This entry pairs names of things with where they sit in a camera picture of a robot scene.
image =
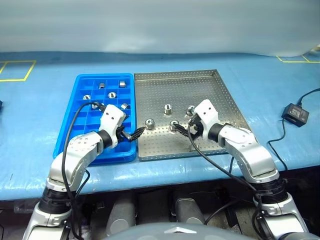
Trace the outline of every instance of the yellow tape marking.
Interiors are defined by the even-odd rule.
[[[0,79],[0,82],[25,82],[27,78],[29,77],[32,69],[36,65],[36,60],[17,60],[17,61],[0,61],[0,63],[4,63],[3,66],[0,69],[0,74],[4,70],[5,66],[7,64],[12,64],[12,63],[32,63],[30,66],[29,70],[26,72],[24,78],[18,78],[18,79]]]
[[[303,55],[301,55],[301,57],[303,57],[305,61],[286,61],[286,60],[282,60],[281,57],[276,56],[277,59],[279,59],[281,62],[285,64],[320,64],[320,61],[310,61]]]

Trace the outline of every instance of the floor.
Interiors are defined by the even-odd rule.
[[[309,230],[319,235],[320,167],[287,171],[281,175],[288,180],[287,191],[293,195]],[[251,196],[242,187],[235,187],[231,179],[131,190],[136,193],[138,200],[137,224],[174,221],[171,214],[172,203],[170,199],[172,192],[175,190],[189,193],[196,200],[205,219],[221,206],[224,193],[227,193],[231,198],[242,198],[244,201],[232,206],[238,224],[229,227],[225,212],[221,212],[209,222],[209,225],[257,239],[257,235],[251,226],[251,215],[254,211]],[[92,210],[92,240],[100,240],[106,237],[105,229],[111,208],[115,199],[123,192],[82,195],[81,201],[85,203],[85,209]],[[0,213],[0,224],[4,227],[4,240],[20,240],[22,238],[31,216],[27,212],[32,211],[36,202],[36,199],[0,202],[0,208],[3,209]]]

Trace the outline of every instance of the blue plastic tray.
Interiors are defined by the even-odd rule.
[[[125,81],[126,87],[119,87],[119,82]],[[99,84],[104,83],[105,88],[99,89]],[[115,92],[116,98],[108,98],[108,93]],[[84,95],[90,95],[91,100],[83,100]],[[114,74],[82,74],[77,76],[71,97],[64,115],[59,136],[57,138],[53,158],[64,149],[65,138],[68,128],[78,108],[86,102],[99,102],[105,105],[112,104],[121,109],[121,105],[126,103],[130,109],[122,111],[128,116],[123,122],[125,131],[133,133],[136,129],[136,103],[134,76],[130,73]],[[70,139],[74,136],[98,131],[102,112],[92,109],[90,105],[85,106],[79,113],[73,126]],[[115,148],[107,148],[100,154],[92,164],[123,163],[130,162],[136,158],[136,142],[123,141]]]

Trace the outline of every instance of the power cord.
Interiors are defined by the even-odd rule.
[[[71,131],[72,128],[76,122],[76,119],[80,113],[80,111],[87,105],[95,105],[97,107],[100,107],[101,105],[99,103],[96,102],[86,102],[84,104],[82,104],[79,109],[76,111],[71,124],[69,126],[69,129],[67,131],[67,134],[65,136],[65,140],[64,140],[64,147],[63,147],[63,153],[62,153],[62,166],[61,166],[61,174],[62,174],[62,178],[63,178],[63,183],[65,185],[65,189],[66,192],[68,194],[68,197],[70,199],[71,202],[71,231],[73,236],[78,239],[78,240],[83,240],[82,238],[82,230],[81,230],[81,219],[80,217],[78,217],[78,213],[77,213],[77,197],[79,196],[79,193],[81,191],[81,189],[84,187],[84,185],[86,184],[86,182],[89,180],[90,177],[90,173],[89,171],[85,171],[87,173],[87,178],[86,180],[83,182],[83,184],[80,186],[79,190],[77,191],[77,193],[75,195],[73,195],[73,193],[70,190],[69,184],[68,184],[68,180],[67,180],[67,176],[66,176],[66,156],[67,156],[67,147],[68,147],[68,143],[69,143],[69,138],[71,135]],[[78,233],[76,233],[76,229],[75,229],[75,221],[77,221],[78,223]]]
[[[232,165],[234,164],[235,157],[233,156],[230,161],[229,173],[232,172]]]
[[[259,229],[256,226],[256,219],[258,218],[258,216],[261,215],[261,208],[262,208],[262,201],[261,198],[259,199],[258,205],[256,206],[256,210],[254,211],[252,217],[251,217],[251,224],[253,226],[253,229],[255,231],[255,233],[261,238],[261,239],[265,239],[265,237],[261,234],[261,232],[259,231]]]
[[[282,137],[277,138],[277,139],[269,140],[266,144],[269,144],[269,145],[270,145],[270,147],[272,148],[272,150],[273,150],[274,154],[276,155],[276,157],[277,157],[277,158],[280,160],[280,162],[283,164],[285,171],[287,171],[287,170],[288,170],[287,164],[286,164],[285,161],[280,157],[280,155],[278,154],[278,152],[275,150],[275,148],[274,148],[274,147],[272,146],[272,144],[271,144],[272,142],[277,142],[277,141],[280,141],[280,140],[282,140],[282,139],[285,138],[285,136],[286,136],[286,128],[285,128],[285,119],[284,119],[284,118],[282,118],[282,129],[283,129],[283,135],[282,135]]]
[[[314,93],[314,92],[319,92],[319,91],[320,91],[320,88],[316,88],[316,89],[314,89],[314,90],[312,90],[312,91],[310,91],[310,92],[307,92],[306,94],[302,95],[302,96],[299,98],[299,101],[297,102],[297,105],[300,106],[300,107],[302,107],[302,99],[303,99],[305,96],[307,96],[307,95],[309,95],[309,94],[312,94],[312,93]]]
[[[1,240],[3,240],[4,239],[4,234],[5,234],[5,227],[2,226],[2,224],[0,224],[0,228],[2,229]]]
[[[269,140],[266,144],[269,145],[272,148],[272,151],[274,152],[274,154],[276,155],[276,157],[280,160],[280,162],[283,164],[284,166],[284,170],[287,171],[288,170],[288,166],[286,165],[285,161],[280,157],[280,155],[278,154],[278,152],[276,151],[276,149],[272,146],[272,142],[278,142],[282,139],[285,138],[286,136],[286,128],[285,128],[285,120],[297,125],[298,127],[303,126],[304,124],[306,124],[307,119],[308,119],[308,115],[309,113],[305,110],[302,109],[302,100],[304,99],[305,96],[308,96],[309,94],[312,94],[314,92],[319,92],[320,88],[316,88],[312,91],[307,92],[306,94],[302,95],[297,104],[289,104],[283,114],[282,114],[282,129],[283,129],[283,135],[280,138],[277,139],[272,139]]]
[[[214,213],[212,213],[205,221],[204,221],[204,225],[208,225],[208,223],[210,222],[210,220],[217,215],[218,213],[220,213],[221,211],[225,210],[226,208],[230,207],[233,204],[236,204],[238,202],[240,202],[241,199],[235,199],[232,200],[230,202],[228,202],[227,204],[223,205],[222,207],[220,207],[217,211],[215,211]]]

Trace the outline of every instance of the black cable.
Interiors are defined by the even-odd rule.
[[[275,150],[275,148],[274,148],[274,147],[272,146],[272,144],[271,144],[272,142],[277,142],[277,141],[280,141],[280,140],[282,140],[282,139],[285,138],[285,136],[286,136],[286,128],[285,128],[285,119],[284,119],[284,118],[282,118],[282,128],[283,128],[283,135],[282,135],[282,137],[277,138],[277,139],[269,140],[266,144],[269,144],[269,145],[270,145],[270,147],[272,148],[274,154],[277,156],[277,158],[278,158],[278,159],[280,160],[280,162],[283,164],[285,171],[287,171],[287,170],[288,170],[287,164],[286,164],[285,161],[280,157],[280,155],[277,153],[277,151]]]
[[[261,238],[261,239],[265,239],[261,232],[258,230],[257,226],[256,226],[256,219],[257,219],[257,216],[260,215],[260,212],[261,212],[261,208],[262,208],[262,200],[261,198],[259,198],[258,200],[258,205],[256,206],[256,210],[254,211],[252,217],[251,217],[251,224],[253,226],[253,229],[255,231],[255,233]]]
[[[0,224],[0,228],[2,228],[1,240],[4,239],[5,227]]]
[[[71,135],[72,128],[76,122],[76,119],[77,119],[80,111],[87,105],[95,105],[97,107],[100,106],[100,104],[96,103],[96,102],[86,102],[86,103],[82,104],[79,107],[79,109],[76,111],[76,113],[74,114],[74,117],[71,121],[71,124],[69,126],[69,129],[66,133],[66,136],[65,136],[63,153],[62,153],[62,164],[61,164],[61,174],[62,174],[62,178],[63,178],[63,183],[65,186],[66,192],[68,194],[68,197],[71,201],[71,214],[72,214],[72,216],[71,216],[71,231],[72,231],[73,236],[78,240],[83,240],[83,238],[81,237],[82,230],[81,230],[81,223],[79,224],[80,218],[78,218],[77,209],[75,207],[75,204],[76,204],[75,196],[73,195],[73,193],[70,190],[69,183],[68,183],[67,176],[66,176],[66,155],[67,155],[67,147],[68,147],[69,138]],[[80,226],[80,227],[78,227],[78,234],[76,234],[76,230],[75,230],[75,226],[74,226],[75,219],[78,221],[78,225]]]
[[[168,187],[157,187],[157,188],[151,189],[151,190],[140,191],[137,194],[149,194],[149,193],[153,193],[156,191],[167,190],[167,189],[168,189]]]
[[[233,156],[230,161],[229,173],[232,172],[232,165],[234,164],[235,157]]]
[[[223,206],[220,207],[217,211],[215,211],[214,213],[212,213],[212,214],[204,221],[204,225],[207,225],[207,224],[210,222],[210,220],[211,220],[215,215],[217,215],[218,213],[220,213],[222,210],[224,210],[224,209],[230,207],[231,205],[236,204],[236,203],[238,203],[238,202],[240,202],[240,201],[241,201],[241,199],[235,199],[235,200],[232,200],[232,201],[228,202],[227,204],[223,205]]]
[[[194,194],[216,194],[214,191],[193,191],[188,193],[188,195],[194,195]]]
[[[75,199],[79,196],[81,190],[84,188],[84,186],[86,185],[86,183],[88,182],[88,180],[89,180],[89,178],[90,178],[90,172],[89,172],[87,169],[85,170],[85,172],[86,172],[86,174],[87,174],[87,177],[86,177],[86,179],[84,180],[84,182],[81,184],[81,186],[79,187],[78,191],[76,192],[76,194],[75,194],[75,196],[74,196]]]
[[[194,140],[192,139],[191,136],[191,132],[190,132],[190,128],[191,128],[191,124],[188,125],[187,128],[187,132],[188,132],[188,137],[189,140],[192,144],[192,146],[194,147],[194,149],[205,159],[207,160],[209,163],[211,163],[213,166],[215,166],[217,169],[219,169],[221,172],[223,172],[224,174],[228,175],[230,178],[232,178],[233,180],[237,181],[238,183],[245,185],[245,186],[249,186],[252,190],[256,191],[256,189],[247,181],[243,180],[240,177],[237,177],[235,175],[232,175],[231,173],[229,173],[228,171],[224,170],[221,166],[219,166],[218,164],[216,164],[214,161],[212,161],[209,157],[207,157],[202,151],[200,151],[200,149],[197,147],[197,145],[195,144]]]
[[[318,92],[318,91],[320,91],[320,88],[316,88],[316,89],[314,89],[314,90],[312,90],[312,91],[310,91],[310,92],[307,92],[305,95],[302,95],[302,96],[299,98],[299,101],[298,101],[297,105],[301,107],[301,106],[302,106],[302,99],[303,99],[305,96],[307,96],[307,95],[309,95],[309,94],[312,94],[312,93],[314,93],[314,92]]]

